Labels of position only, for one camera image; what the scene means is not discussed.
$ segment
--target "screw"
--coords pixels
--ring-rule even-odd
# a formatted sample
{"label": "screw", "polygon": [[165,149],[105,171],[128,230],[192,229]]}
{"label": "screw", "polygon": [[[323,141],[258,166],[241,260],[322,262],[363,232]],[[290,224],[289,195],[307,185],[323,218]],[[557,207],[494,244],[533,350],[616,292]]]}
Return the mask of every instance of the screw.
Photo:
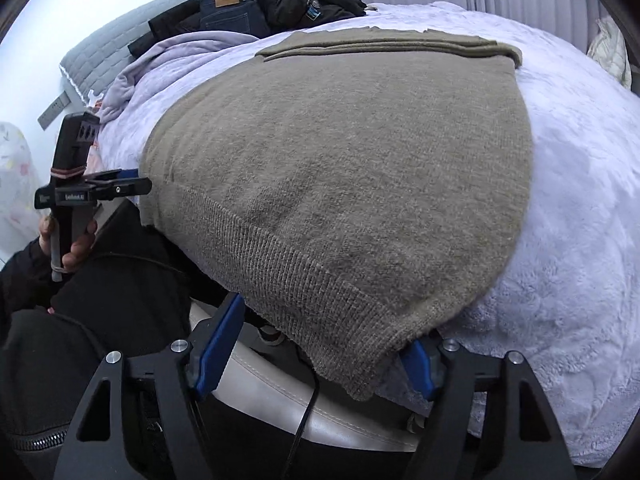
{"label": "screw", "polygon": [[511,352],[508,352],[507,359],[515,365],[521,365],[524,362],[524,355],[522,355],[520,352],[512,350]]}
{"label": "screw", "polygon": [[180,352],[184,352],[189,346],[184,339],[176,339],[173,343],[171,343],[171,350],[179,354]]}
{"label": "screw", "polygon": [[442,342],[442,347],[447,352],[457,352],[458,350],[460,350],[460,343],[457,342],[455,339],[445,339]]}
{"label": "screw", "polygon": [[120,352],[118,352],[117,350],[114,350],[113,352],[109,352],[107,354],[107,362],[110,365],[113,365],[115,363],[117,363],[120,358],[122,357],[122,354]]}

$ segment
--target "fleece blanket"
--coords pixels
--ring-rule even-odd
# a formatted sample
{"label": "fleece blanket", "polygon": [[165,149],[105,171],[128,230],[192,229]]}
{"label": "fleece blanket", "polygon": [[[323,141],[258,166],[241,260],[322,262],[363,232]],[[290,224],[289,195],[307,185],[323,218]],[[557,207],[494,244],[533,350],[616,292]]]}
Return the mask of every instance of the fleece blanket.
{"label": "fleece blanket", "polygon": [[[640,98],[571,44],[527,25],[444,2],[377,7],[318,30],[431,28],[505,42],[523,53],[516,82],[534,144],[527,216],[501,277],[443,332],[473,351],[523,351],[574,462],[601,465],[640,406]],[[133,89],[150,97],[124,101],[119,117],[104,123],[105,167],[138,167],[151,130],[171,105],[287,36],[227,49],[171,84],[162,67],[153,70]],[[403,380],[391,375],[380,393],[406,397],[401,386],[385,391]],[[474,413],[477,433],[482,399]]]}
{"label": "fleece blanket", "polygon": [[519,62],[437,31],[297,32],[164,114],[142,221],[367,399],[511,256],[531,156]]}

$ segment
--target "knit fabric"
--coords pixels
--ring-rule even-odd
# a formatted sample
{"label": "knit fabric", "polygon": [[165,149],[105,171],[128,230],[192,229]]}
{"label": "knit fabric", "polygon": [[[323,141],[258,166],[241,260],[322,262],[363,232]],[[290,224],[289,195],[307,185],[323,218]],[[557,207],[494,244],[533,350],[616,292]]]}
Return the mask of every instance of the knit fabric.
{"label": "knit fabric", "polygon": [[258,56],[159,121],[142,219],[365,399],[504,268],[531,150],[510,57]]}

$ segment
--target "black sleeve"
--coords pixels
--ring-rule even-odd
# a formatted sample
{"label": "black sleeve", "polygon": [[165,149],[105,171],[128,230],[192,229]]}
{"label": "black sleeve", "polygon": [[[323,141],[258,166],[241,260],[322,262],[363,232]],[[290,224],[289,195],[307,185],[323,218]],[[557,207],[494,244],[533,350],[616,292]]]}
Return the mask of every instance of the black sleeve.
{"label": "black sleeve", "polygon": [[13,312],[37,304],[47,306],[56,289],[51,280],[50,259],[37,239],[15,253],[0,270],[0,343],[9,330]]}

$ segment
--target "dark blue jeans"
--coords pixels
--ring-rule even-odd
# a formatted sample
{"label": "dark blue jeans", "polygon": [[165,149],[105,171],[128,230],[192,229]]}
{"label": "dark blue jeans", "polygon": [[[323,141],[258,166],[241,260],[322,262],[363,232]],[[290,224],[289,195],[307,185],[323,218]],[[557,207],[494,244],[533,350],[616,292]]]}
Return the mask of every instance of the dark blue jeans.
{"label": "dark blue jeans", "polygon": [[228,30],[266,38],[272,33],[257,0],[239,0],[216,7],[216,0],[200,0],[200,30]]}

